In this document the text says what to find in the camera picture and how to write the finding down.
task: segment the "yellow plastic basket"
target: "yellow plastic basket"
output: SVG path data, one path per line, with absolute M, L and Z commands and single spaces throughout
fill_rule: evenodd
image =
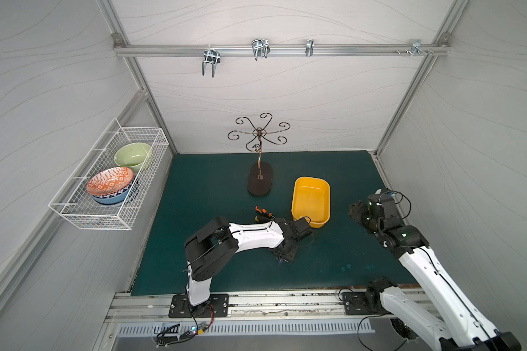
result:
M 322 227 L 330 219 L 330 184 L 320 178 L 297 179 L 291 214 L 295 220 L 309 217 L 312 228 Z

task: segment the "white wire basket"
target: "white wire basket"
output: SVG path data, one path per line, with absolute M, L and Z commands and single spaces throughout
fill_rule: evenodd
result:
M 135 175 L 125 200 L 119 205 L 102 205 L 86 191 L 91 177 L 117 167 L 115 152 L 130 143 L 147 143 L 150 151 Z M 131 230 L 148 188 L 160 165 L 168 140 L 160 128 L 122 127 L 115 119 L 96 145 L 64 183 L 49 207 L 80 229 Z

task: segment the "white ceiling panel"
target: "white ceiling panel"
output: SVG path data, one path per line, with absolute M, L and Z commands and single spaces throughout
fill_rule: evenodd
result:
M 113 0 L 131 44 L 431 42 L 452 0 Z
M 245 152 L 251 132 L 235 119 L 273 114 L 268 132 L 287 144 L 264 151 L 373 150 L 419 65 L 408 57 L 250 57 L 222 59 L 211 78 L 201 58 L 148 57 L 139 62 L 181 153 Z

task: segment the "green mat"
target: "green mat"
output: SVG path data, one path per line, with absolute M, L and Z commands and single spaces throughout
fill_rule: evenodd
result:
M 352 203 L 383 186 L 365 151 L 264 153 L 274 169 L 271 192 L 248 193 L 246 181 L 255 154 L 180 154 L 170 176 L 132 295 L 182 293 L 187 283 L 184 241 L 216 216 L 254 223 L 259 205 L 275 216 L 292 219 L 295 180 L 301 176 L 330 183 L 330 220 L 314 229 L 314 242 L 302 247 L 294 262 L 278 262 L 268 249 L 232 257 L 213 278 L 211 291 L 334 288 L 366 285 L 387 276 L 395 283 L 415 283 L 398 261 L 348 217 Z M 310 243 L 312 237 L 301 244 Z

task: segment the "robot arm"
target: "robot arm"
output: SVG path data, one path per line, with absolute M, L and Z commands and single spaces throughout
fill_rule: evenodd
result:
M 189 282 L 187 293 L 192 307 L 209 299 L 211 279 L 237 252 L 269 248 L 286 261 L 295 259 L 297 242 L 312 232 L 305 218 L 287 222 L 275 218 L 267 223 L 239 225 L 217 217 L 185 242 Z
M 368 197 L 368 204 L 352 205 L 350 217 L 406 267 L 441 313 L 444 322 L 408 299 L 387 279 L 367 286 L 369 306 L 372 309 L 381 306 L 393 313 L 436 351 L 521 350 L 512 333 L 500 333 L 466 297 L 419 230 L 402 224 L 391 193 L 388 189 L 378 190 Z

